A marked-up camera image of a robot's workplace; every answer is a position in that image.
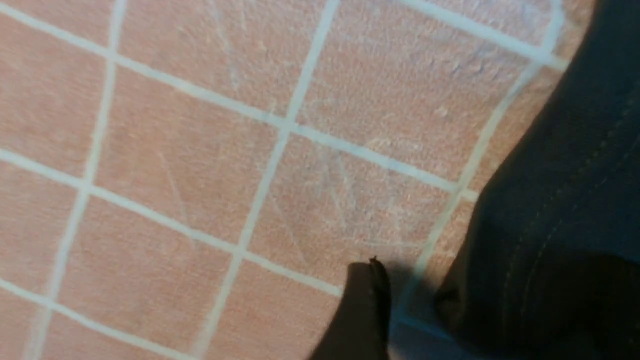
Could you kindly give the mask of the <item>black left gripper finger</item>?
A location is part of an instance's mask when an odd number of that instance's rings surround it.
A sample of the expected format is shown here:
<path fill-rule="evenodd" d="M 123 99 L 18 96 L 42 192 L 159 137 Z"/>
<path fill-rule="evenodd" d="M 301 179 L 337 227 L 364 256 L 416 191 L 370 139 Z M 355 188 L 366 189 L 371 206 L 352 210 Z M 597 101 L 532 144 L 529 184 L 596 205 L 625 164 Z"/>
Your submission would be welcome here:
<path fill-rule="evenodd" d="M 392 309 L 386 267 L 352 262 L 338 307 L 309 360 L 388 360 Z"/>

